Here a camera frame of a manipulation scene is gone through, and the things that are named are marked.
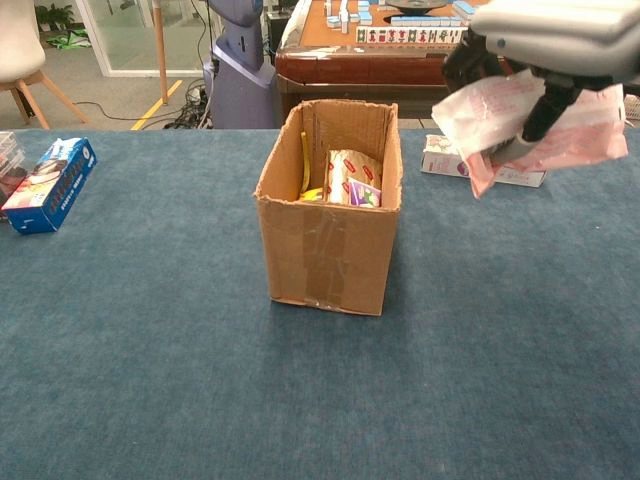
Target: open cardboard box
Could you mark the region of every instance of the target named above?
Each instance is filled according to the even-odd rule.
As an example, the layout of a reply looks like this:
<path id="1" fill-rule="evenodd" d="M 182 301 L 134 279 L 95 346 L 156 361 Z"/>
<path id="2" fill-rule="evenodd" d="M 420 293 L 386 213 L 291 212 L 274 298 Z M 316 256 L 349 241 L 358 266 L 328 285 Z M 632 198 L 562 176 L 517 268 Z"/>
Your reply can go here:
<path id="1" fill-rule="evenodd" d="M 309 189 L 324 184 L 329 150 L 383 160 L 382 206 L 299 202 L 300 133 L 308 136 Z M 402 203 L 397 105 L 303 102 L 289 114 L 255 191 L 271 298 L 347 313 L 380 315 Z"/>

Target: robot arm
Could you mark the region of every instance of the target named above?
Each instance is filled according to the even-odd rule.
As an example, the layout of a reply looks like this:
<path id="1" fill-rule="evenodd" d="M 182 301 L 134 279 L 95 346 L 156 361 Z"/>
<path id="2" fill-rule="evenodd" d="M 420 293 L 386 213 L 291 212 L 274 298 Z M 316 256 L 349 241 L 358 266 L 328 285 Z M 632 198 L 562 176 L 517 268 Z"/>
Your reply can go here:
<path id="1" fill-rule="evenodd" d="M 530 68 L 545 94 L 522 132 L 488 154 L 494 164 L 526 155 L 583 89 L 599 91 L 640 74 L 637 0 L 493 0 L 478 8 L 443 74 L 452 92 L 482 77 Z"/>

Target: table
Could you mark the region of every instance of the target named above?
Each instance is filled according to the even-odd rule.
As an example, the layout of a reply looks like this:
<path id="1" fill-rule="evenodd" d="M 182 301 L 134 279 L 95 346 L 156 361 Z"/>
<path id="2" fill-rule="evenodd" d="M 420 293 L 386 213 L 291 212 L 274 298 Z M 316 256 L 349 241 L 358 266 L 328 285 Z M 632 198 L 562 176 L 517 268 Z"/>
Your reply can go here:
<path id="1" fill-rule="evenodd" d="M 639 132 L 481 201 L 402 132 L 381 318 L 268 300 L 276 133 L 81 132 L 62 229 L 0 225 L 3 480 L 638 477 Z"/>
<path id="2" fill-rule="evenodd" d="M 333 2 L 334 12 L 339 5 Z M 399 12 L 381 8 L 371 6 L 373 26 L 389 27 L 384 18 Z M 349 11 L 358 11 L 356 0 L 349 0 Z M 453 15 L 451 5 L 431 13 Z M 276 54 L 285 118 L 301 100 L 332 97 L 396 102 L 401 117 L 428 118 L 431 106 L 447 94 L 441 68 L 454 45 L 363 44 L 355 32 L 355 24 L 346 35 L 328 28 L 323 0 L 298 2 Z"/>

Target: floor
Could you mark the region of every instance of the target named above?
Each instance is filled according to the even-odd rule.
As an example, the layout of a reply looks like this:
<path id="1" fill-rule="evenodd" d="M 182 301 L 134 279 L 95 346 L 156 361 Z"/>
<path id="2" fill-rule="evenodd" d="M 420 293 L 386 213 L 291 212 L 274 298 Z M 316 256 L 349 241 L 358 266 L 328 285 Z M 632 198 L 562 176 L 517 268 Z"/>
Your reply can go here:
<path id="1" fill-rule="evenodd" d="M 158 78 L 104 77 L 91 48 L 46 49 L 46 55 L 47 63 L 43 71 L 71 100 L 74 102 L 96 102 L 102 105 L 108 115 L 129 119 L 109 119 L 95 105 L 80 105 L 81 110 L 91 119 L 90 124 L 82 124 L 44 86 L 33 85 L 31 87 L 32 93 L 52 129 L 129 130 L 136 123 L 136 120 L 160 98 Z M 167 122 L 159 120 L 162 118 L 170 120 L 177 116 L 175 112 L 184 105 L 186 87 L 192 82 L 201 83 L 199 77 L 170 78 L 169 86 L 177 80 L 182 80 L 182 84 L 169 99 L 169 105 L 161 107 L 154 114 L 154 117 L 166 116 L 151 119 L 143 128 L 161 129 Z M 25 125 L 9 92 L 0 92 L 0 130 L 38 127 L 39 123 L 35 118 L 31 120 L 31 125 Z M 431 119 L 401 119 L 400 128 L 436 128 L 436 125 Z"/>

